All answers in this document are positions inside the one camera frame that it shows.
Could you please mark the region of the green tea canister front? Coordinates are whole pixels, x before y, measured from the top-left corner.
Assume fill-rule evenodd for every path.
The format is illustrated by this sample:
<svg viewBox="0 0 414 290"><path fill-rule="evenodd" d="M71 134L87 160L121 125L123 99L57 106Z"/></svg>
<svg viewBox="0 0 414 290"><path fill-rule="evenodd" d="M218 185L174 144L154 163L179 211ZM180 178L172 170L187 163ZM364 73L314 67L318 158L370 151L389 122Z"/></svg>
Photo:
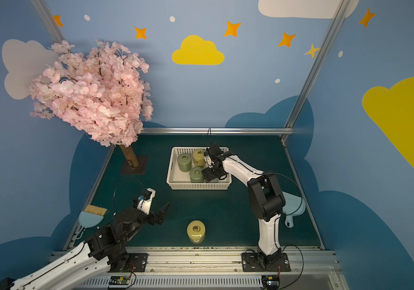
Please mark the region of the green tea canister front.
<svg viewBox="0 0 414 290"><path fill-rule="evenodd" d="M193 167L189 174L190 174L190 181L192 183L203 183L204 182L204 176L202 173L202 168L201 167Z"/></svg>

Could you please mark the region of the green tea canister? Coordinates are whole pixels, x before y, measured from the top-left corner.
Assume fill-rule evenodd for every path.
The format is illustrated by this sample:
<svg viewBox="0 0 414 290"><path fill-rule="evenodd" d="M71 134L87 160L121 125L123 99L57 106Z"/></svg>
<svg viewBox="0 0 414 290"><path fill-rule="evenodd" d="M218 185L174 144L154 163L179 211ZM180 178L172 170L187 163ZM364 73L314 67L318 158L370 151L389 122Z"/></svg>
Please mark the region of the green tea canister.
<svg viewBox="0 0 414 290"><path fill-rule="evenodd" d="M189 172L193 165L192 156L187 153L180 154L177 158L177 162L181 172Z"/></svg>
<svg viewBox="0 0 414 290"><path fill-rule="evenodd" d="M202 173L202 168L201 167L193 167L189 174L190 174L190 181L192 183L203 183L204 182L204 176Z"/></svg>

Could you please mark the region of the yellow tea canister front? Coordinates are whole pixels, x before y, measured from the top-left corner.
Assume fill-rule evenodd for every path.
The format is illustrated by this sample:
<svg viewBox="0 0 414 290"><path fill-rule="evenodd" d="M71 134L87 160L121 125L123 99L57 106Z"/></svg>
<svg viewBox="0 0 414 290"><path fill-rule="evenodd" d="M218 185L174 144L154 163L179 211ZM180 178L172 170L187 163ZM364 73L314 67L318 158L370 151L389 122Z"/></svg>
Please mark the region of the yellow tea canister front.
<svg viewBox="0 0 414 290"><path fill-rule="evenodd" d="M206 228L202 221L191 221L186 229L189 240L194 244L200 244L205 239Z"/></svg>

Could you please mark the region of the yellow tea canister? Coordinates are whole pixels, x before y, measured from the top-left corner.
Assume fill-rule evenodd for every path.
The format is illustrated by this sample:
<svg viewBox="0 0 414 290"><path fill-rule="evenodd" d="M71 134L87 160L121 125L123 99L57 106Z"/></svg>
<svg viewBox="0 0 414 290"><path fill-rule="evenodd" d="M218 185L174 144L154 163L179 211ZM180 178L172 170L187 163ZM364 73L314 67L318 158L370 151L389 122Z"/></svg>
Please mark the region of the yellow tea canister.
<svg viewBox="0 0 414 290"><path fill-rule="evenodd" d="M204 167L206 165L205 150L196 149L192 153L192 159L195 167Z"/></svg>
<svg viewBox="0 0 414 290"><path fill-rule="evenodd" d="M205 239L206 228L202 221L191 221L186 229L189 240L194 244L200 244Z"/></svg>

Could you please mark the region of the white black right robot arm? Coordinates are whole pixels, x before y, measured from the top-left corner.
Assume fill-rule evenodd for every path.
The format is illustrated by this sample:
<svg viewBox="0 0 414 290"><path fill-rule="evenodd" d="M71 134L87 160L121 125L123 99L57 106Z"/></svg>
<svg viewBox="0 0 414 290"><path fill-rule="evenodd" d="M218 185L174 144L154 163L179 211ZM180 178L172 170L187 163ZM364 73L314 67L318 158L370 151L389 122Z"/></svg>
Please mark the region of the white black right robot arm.
<svg viewBox="0 0 414 290"><path fill-rule="evenodd" d="M216 144L207 147L204 156L207 168L202 170L202 174L206 182L232 175L248 188L250 208L259 224L258 255L265 264L276 262L282 253L279 222L286 204L276 175L246 164Z"/></svg>

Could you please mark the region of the green tea canister back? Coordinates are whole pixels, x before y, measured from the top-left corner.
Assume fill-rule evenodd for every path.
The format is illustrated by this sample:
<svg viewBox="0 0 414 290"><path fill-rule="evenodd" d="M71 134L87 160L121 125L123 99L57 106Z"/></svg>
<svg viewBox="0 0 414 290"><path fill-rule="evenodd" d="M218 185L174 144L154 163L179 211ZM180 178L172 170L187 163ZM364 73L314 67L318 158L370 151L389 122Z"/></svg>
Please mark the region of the green tea canister back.
<svg viewBox="0 0 414 290"><path fill-rule="evenodd" d="M181 172L189 172L193 165L192 156L187 153L180 154L177 158L177 162Z"/></svg>

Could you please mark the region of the dark square tree base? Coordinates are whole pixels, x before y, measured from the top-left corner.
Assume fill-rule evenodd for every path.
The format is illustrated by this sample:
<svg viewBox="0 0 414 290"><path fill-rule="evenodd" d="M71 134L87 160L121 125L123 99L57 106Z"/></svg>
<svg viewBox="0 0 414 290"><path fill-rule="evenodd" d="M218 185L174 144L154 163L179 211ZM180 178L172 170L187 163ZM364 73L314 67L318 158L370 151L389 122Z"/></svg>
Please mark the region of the dark square tree base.
<svg viewBox="0 0 414 290"><path fill-rule="evenodd" d="M143 175L146 171L149 157L147 155L138 155L137 159L137 167L131 162L125 161L121 168L121 175Z"/></svg>

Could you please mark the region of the left green circuit board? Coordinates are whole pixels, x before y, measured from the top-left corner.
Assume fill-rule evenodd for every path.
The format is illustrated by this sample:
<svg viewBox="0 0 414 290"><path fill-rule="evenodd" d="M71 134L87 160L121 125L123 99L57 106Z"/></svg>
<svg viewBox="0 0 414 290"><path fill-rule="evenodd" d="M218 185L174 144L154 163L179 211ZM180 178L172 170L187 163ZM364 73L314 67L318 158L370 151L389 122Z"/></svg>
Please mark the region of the left green circuit board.
<svg viewBox="0 0 414 290"><path fill-rule="evenodd" d="M132 280L128 276L111 276L109 278L108 288L126 288L130 286Z"/></svg>

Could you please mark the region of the green circuit board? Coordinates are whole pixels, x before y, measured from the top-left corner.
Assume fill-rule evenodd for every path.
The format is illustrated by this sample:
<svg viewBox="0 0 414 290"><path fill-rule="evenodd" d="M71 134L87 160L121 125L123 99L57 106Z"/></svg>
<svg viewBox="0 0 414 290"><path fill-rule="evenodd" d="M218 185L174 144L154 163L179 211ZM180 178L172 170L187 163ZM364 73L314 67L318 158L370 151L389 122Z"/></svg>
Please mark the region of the green circuit board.
<svg viewBox="0 0 414 290"><path fill-rule="evenodd" d="M280 286L280 278L277 275L261 276L261 290L278 290Z"/></svg>
<svg viewBox="0 0 414 290"><path fill-rule="evenodd" d="M130 286L132 280L128 276L111 276L109 278L108 288L126 288Z"/></svg>

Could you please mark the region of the light blue dustpan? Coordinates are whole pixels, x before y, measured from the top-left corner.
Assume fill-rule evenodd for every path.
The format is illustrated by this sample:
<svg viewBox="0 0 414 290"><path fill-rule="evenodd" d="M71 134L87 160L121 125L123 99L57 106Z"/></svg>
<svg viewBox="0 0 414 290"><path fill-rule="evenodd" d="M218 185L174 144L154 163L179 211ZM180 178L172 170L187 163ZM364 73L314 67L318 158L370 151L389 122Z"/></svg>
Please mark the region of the light blue dustpan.
<svg viewBox="0 0 414 290"><path fill-rule="evenodd" d="M300 216L306 211L306 205L302 197L296 196L287 192L283 192L285 205L282 213L285 216L285 225L288 228L293 228L293 218Z"/></svg>

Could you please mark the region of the pink cherry blossom tree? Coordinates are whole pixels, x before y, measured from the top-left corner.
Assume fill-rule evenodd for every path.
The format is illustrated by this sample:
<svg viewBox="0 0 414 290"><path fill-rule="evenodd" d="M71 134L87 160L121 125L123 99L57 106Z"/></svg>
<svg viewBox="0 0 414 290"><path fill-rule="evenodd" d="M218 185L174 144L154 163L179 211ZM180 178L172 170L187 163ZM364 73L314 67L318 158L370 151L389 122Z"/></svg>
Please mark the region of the pink cherry blossom tree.
<svg viewBox="0 0 414 290"><path fill-rule="evenodd" d="M149 64L117 42L98 41L88 55L67 41L52 45L58 60L32 80L32 117L57 117L93 141L129 147L150 121Z"/></svg>

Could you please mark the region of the right green circuit board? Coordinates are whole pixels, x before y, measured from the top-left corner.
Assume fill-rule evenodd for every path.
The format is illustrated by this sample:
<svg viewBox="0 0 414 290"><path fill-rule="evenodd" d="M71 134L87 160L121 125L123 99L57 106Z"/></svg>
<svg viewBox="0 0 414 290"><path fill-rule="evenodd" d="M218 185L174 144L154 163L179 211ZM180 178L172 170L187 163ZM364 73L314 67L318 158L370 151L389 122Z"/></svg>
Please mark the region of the right green circuit board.
<svg viewBox="0 0 414 290"><path fill-rule="evenodd" d="M280 278L277 275L261 276L261 290L278 290L280 286Z"/></svg>

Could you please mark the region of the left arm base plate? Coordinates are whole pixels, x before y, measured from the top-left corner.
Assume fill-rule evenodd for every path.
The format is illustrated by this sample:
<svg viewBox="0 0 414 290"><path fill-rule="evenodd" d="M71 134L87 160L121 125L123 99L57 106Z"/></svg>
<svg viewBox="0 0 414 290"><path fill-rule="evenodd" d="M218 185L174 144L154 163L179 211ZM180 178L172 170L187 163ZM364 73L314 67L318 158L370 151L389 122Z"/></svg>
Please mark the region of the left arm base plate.
<svg viewBox="0 0 414 290"><path fill-rule="evenodd" d="M110 273L144 273L147 266L148 253L127 253L110 265Z"/></svg>

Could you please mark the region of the aluminium base rail track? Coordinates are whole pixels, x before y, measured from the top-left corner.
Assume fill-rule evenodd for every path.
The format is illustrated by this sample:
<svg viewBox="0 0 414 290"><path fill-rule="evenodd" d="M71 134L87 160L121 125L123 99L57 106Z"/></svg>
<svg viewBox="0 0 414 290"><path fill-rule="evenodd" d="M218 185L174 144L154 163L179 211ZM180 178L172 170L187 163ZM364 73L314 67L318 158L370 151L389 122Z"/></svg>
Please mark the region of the aluminium base rail track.
<svg viewBox="0 0 414 290"><path fill-rule="evenodd" d="M128 253L148 253L144 273L101 273L75 288L135 290L138 288L261 288L261 276L280 278L279 289L345 290L348 285L332 251L287 246L291 272L244 272L241 254L258 253L245 247L126 247ZM128 276L126 288L108 288L111 276Z"/></svg>

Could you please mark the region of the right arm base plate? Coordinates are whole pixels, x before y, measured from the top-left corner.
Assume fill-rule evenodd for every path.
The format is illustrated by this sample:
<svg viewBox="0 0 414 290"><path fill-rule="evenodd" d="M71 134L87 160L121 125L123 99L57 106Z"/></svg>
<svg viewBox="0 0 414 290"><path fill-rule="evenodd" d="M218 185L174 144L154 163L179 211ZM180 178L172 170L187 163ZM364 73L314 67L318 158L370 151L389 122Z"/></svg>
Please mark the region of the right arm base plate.
<svg viewBox="0 0 414 290"><path fill-rule="evenodd" d="M260 253L245 251L241 254L241 260L244 272L291 272L290 261L285 253L269 261Z"/></svg>

